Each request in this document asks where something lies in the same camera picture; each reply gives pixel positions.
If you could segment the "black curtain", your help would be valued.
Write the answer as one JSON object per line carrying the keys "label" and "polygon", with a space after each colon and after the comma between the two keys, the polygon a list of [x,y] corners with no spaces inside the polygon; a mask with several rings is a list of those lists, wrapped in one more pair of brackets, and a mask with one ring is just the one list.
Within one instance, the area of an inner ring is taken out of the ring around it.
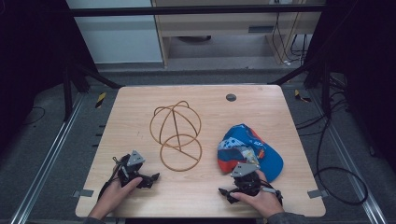
{"label": "black curtain", "polygon": [[396,173],[396,0],[325,0],[306,60],[323,56]]}
{"label": "black curtain", "polygon": [[96,69],[66,0],[0,0],[0,154],[33,108],[35,97],[63,82],[63,64],[74,59]]}

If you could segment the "black metal stand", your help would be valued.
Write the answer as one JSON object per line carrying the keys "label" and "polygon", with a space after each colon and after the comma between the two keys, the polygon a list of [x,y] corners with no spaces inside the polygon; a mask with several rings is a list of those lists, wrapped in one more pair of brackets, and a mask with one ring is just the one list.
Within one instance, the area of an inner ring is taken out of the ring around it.
{"label": "black metal stand", "polygon": [[324,115],[327,118],[330,118],[332,116],[330,103],[330,66],[325,60],[312,59],[285,76],[269,82],[269,85],[281,86],[288,80],[299,76],[303,72],[308,73],[304,80],[304,86],[306,88],[315,88],[319,83],[321,83],[321,109]]}
{"label": "black metal stand", "polygon": [[103,77],[98,72],[94,72],[86,66],[78,63],[70,63],[64,68],[63,71],[63,87],[64,87],[64,121],[68,121],[73,112],[73,100],[72,100],[72,88],[74,85],[78,92],[88,92],[90,84],[86,77],[92,77],[93,79],[105,84],[111,89],[120,89],[121,84],[111,81],[106,77]]}

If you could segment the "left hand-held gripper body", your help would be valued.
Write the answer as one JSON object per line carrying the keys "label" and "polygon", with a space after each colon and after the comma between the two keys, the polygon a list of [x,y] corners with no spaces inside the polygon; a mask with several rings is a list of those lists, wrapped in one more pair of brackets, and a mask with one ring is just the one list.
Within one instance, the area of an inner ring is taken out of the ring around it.
{"label": "left hand-held gripper body", "polygon": [[[143,180],[145,179],[145,177],[139,174],[139,169],[145,159],[136,150],[133,150],[130,154],[123,156],[119,160],[114,157],[113,161],[116,163],[116,170],[112,175],[112,179],[119,180],[122,187],[137,177],[141,177]],[[144,187],[143,180],[137,185],[139,188]]]}

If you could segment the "light wooden desk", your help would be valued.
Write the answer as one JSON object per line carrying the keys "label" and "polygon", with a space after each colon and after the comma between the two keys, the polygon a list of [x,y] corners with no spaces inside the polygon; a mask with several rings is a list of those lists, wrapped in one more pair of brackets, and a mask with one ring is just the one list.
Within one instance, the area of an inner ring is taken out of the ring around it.
{"label": "light wooden desk", "polygon": [[[150,0],[155,7],[239,6],[239,5],[315,5],[325,0]],[[157,15],[163,57],[168,57],[168,42],[176,36],[265,35],[277,63],[291,60],[292,39],[312,35],[318,12],[230,13]]]}

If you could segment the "grey metal table bracket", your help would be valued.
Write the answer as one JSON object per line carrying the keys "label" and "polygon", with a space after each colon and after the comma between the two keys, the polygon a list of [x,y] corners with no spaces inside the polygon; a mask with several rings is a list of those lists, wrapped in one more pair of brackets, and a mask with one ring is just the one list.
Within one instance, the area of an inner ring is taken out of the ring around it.
{"label": "grey metal table bracket", "polygon": [[79,198],[79,197],[91,197],[93,195],[94,191],[91,189],[80,189],[80,190],[75,190],[72,194],[74,198]]}
{"label": "grey metal table bracket", "polygon": [[318,198],[318,197],[325,198],[325,197],[329,196],[328,191],[325,189],[324,190],[320,190],[320,189],[309,190],[307,192],[307,194],[310,199],[314,199],[314,198]]}

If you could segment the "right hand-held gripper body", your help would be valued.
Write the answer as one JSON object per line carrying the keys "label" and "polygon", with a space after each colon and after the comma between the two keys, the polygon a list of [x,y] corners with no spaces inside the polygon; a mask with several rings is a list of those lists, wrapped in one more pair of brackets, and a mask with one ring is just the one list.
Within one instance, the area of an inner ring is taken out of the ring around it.
{"label": "right hand-held gripper body", "polygon": [[242,192],[249,196],[256,196],[263,187],[269,187],[269,184],[261,180],[256,171],[260,168],[259,165],[238,162],[231,172],[231,177],[234,179],[235,189],[233,192]]}

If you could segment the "blue and red cap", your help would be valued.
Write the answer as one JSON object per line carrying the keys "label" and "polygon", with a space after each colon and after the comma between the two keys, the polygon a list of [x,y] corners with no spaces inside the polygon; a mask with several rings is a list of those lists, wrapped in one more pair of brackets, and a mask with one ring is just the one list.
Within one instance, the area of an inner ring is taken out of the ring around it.
{"label": "blue and red cap", "polygon": [[279,177],[284,166],[281,156],[246,124],[234,125],[223,136],[217,157],[219,168],[225,174],[230,173],[238,162],[252,163],[260,166],[269,182]]}

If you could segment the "person's left hand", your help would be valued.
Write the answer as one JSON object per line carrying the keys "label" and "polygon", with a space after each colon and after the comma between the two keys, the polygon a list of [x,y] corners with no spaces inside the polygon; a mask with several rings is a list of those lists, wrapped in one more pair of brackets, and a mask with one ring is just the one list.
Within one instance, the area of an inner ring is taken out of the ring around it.
{"label": "person's left hand", "polygon": [[112,213],[120,204],[133,193],[142,181],[137,177],[124,187],[119,181],[113,181],[104,191],[101,198],[89,213],[89,217],[103,220],[108,214]]}

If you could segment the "aluminium floor rail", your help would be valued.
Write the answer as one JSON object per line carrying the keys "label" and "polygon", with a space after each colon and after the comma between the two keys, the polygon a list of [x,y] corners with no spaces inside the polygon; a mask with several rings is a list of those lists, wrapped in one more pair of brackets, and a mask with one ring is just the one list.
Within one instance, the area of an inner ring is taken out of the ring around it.
{"label": "aluminium floor rail", "polygon": [[[389,224],[385,215],[383,214],[379,204],[377,203],[375,196],[370,190],[366,180],[364,179],[360,169],[356,165],[356,163],[352,160],[352,157],[347,152],[347,147],[344,144],[340,133],[336,130],[336,127],[332,124],[332,120],[329,119],[332,111],[325,112],[321,106],[322,101],[320,100],[320,96],[316,91],[309,91],[311,95],[311,99],[313,104],[316,106],[319,115],[324,118],[323,123],[324,127],[321,131],[321,136],[318,145],[318,152],[316,156],[316,174],[318,180],[322,180],[323,173],[326,171],[334,171],[338,170],[339,172],[347,175],[348,181],[353,188],[353,192],[357,197],[356,202],[349,202],[346,199],[342,199],[338,197],[336,194],[331,195],[331,191],[327,189],[326,186],[325,191],[329,194],[330,197],[333,197],[340,203],[348,204],[350,206],[360,206],[363,208],[366,216],[370,220],[372,224]],[[332,142],[332,148],[337,154],[338,160],[341,162],[341,167],[319,167],[319,154],[322,146],[322,140],[324,135],[329,135],[329,138]]]}
{"label": "aluminium floor rail", "polygon": [[84,98],[84,93],[77,94],[75,102],[72,104],[72,112],[69,118],[63,122],[59,132],[57,133],[55,139],[52,142],[49,152],[47,153],[38,172],[36,173],[30,188],[28,189],[23,200],[18,206],[18,209],[9,221],[9,224],[25,224],[28,217],[30,216],[32,209],[35,206],[36,200],[38,199],[38,196],[50,175],[52,167],[57,161],[57,158],[64,146],[64,142],[75,123]]}

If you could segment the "black metal frame bar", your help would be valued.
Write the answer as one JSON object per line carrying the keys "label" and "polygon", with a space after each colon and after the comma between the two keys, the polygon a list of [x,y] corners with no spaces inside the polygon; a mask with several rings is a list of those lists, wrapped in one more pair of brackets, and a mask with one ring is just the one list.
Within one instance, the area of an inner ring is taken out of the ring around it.
{"label": "black metal frame bar", "polygon": [[192,7],[127,7],[69,9],[73,17],[146,16],[229,13],[320,12],[327,5],[242,5],[242,6],[192,6]]}

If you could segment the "person's right hand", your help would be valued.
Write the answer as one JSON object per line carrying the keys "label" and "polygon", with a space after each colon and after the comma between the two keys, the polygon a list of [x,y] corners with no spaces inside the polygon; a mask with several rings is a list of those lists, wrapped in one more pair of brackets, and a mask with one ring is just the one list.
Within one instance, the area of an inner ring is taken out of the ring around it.
{"label": "person's right hand", "polygon": [[[259,175],[261,180],[266,181],[265,174],[257,170],[256,173]],[[277,200],[275,194],[260,190],[256,196],[249,196],[242,192],[231,193],[238,201],[249,204],[255,210],[257,210],[265,219],[271,215],[284,212],[283,206]]]}

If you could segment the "white cabinet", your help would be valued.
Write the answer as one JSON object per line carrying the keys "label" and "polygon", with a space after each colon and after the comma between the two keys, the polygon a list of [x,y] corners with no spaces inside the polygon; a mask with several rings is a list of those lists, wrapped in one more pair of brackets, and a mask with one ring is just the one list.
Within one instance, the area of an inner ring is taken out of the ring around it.
{"label": "white cabinet", "polygon": [[[150,0],[66,0],[71,9],[151,7]],[[96,64],[161,63],[154,17],[75,17]]]}

